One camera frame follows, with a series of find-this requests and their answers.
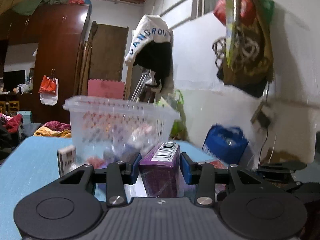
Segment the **blue shopping bag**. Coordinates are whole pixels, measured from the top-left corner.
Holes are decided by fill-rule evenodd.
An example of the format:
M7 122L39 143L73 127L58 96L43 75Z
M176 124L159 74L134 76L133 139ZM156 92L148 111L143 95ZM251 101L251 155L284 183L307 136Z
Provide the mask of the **blue shopping bag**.
M247 145L248 140L240 127L215 124L208 131L202 150L224 163L238 165Z

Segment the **brown wooden board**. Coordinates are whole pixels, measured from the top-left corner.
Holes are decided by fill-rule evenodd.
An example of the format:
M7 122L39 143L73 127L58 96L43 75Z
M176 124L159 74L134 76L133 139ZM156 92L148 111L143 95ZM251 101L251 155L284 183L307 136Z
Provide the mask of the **brown wooden board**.
M129 29L92 22L89 77L121 81Z

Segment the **red plastic bag hanging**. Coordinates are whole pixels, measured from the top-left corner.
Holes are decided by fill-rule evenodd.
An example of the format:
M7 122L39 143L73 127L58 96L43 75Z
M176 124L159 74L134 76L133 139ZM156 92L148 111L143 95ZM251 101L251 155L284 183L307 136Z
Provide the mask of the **red plastic bag hanging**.
M226 25L227 17L232 17L236 23L248 27L254 23L257 10L253 0L218 0L213 14L223 25Z

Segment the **dark red wooden wardrobe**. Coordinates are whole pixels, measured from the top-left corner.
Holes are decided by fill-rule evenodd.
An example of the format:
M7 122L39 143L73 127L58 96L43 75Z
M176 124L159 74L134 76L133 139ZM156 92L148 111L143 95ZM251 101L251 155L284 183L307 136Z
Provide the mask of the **dark red wooden wardrobe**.
M79 48L85 38L90 13L87 4L54 4L39 6L31 16L20 15L11 9L1 14L2 40L8 40L10 45L38 44L33 92L27 102L35 122L69 122L69 113L62 106L75 94ZM57 104L53 106L40 101L43 76L53 76L59 81Z

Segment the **brown hanging bag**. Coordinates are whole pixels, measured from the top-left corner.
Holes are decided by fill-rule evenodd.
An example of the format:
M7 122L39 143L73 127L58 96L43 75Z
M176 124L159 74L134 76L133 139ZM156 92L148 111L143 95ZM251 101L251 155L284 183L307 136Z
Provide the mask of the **brown hanging bag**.
M274 1L253 0L257 17L250 26L226 20L226 36L212 45L215 53L217 78L226 86L233 86L244 93L260 98L273 81L273 51L270 23Z

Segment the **white hoodie blue letters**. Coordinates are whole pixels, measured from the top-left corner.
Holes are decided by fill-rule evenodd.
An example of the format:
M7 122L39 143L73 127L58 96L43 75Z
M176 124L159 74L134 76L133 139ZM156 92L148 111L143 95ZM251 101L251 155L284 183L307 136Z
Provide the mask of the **white hoodie blue letters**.
M152 72L147 86L161 93L173 87L172 33L158 15L144 15L133 31L125 57L128 68L140 66Z

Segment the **orange white plastic bag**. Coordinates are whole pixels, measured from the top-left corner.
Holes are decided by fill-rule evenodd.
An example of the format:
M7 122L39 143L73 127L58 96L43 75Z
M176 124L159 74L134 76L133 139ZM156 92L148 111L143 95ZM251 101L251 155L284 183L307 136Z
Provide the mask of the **orange white plastic bag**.
M42 104L47 106L56 105L59 97L59 80L44 75L39 88L39 94Z

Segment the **red candy packet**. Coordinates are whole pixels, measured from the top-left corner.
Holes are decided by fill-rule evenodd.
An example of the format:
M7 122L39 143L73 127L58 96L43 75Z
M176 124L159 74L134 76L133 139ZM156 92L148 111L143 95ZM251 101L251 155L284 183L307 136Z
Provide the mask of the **red candy packet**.
M92 165L94 169L105 168L107 165L104 159L101 159L97 156L91 156L87 158L86 163Z

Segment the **clear plastic basket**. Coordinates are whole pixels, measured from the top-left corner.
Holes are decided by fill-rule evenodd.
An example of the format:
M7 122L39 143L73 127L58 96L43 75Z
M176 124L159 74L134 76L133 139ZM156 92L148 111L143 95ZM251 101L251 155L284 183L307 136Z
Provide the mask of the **clear plastic basket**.
M148 152L166 142L179 113L170 107L93 96L68 98L76 161L97 156L106 161L124 158L130 150Z

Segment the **green white tote bag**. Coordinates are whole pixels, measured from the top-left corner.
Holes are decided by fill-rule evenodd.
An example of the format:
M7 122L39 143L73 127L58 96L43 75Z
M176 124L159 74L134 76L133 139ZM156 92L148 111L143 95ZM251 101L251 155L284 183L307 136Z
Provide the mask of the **green white tote bag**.
M165 97L161 97L156 105L161 107L170 107L179 113L180 117L174 121L170 132L172 140L187 140L188 132L185 126L186 117L184 112L184 97L180 90L176 89L173 93L169 93Z

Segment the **purple barcode medicine box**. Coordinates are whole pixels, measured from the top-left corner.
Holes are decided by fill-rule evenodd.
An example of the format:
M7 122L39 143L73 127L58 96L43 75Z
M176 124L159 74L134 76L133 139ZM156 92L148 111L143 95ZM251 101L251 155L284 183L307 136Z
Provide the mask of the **purple barcode medicine box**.
M177 197L179 161L180 146L173 141L157 144L142 158L139 172L149 197Z

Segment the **pink foam mat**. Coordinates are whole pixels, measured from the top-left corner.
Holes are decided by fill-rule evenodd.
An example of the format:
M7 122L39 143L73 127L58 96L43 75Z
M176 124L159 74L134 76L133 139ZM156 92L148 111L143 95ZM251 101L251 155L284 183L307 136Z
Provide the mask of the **pink foam mat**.
M121 81L89 79L88 96L120 99L124 97L125 83Z

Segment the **yellow orange blanket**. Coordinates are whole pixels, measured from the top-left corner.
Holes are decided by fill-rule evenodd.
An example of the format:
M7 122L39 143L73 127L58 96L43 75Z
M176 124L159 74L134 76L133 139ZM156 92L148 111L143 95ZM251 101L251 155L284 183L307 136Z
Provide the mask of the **yellow orange blanket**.
M64 129L63 131L54 131L46 126L41 126L34 132L34 136L37 137L56 137L56 138L71 138L71 131L68 129Z

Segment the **white cigarette box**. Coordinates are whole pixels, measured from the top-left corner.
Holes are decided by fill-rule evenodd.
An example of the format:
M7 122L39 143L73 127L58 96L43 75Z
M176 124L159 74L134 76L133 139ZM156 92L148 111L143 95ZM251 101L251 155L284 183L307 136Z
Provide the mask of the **white cigarette box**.
M57 150L57 163L59 169L59 176L62 177L65 174L76 169L76 149L74 145L69 145Z

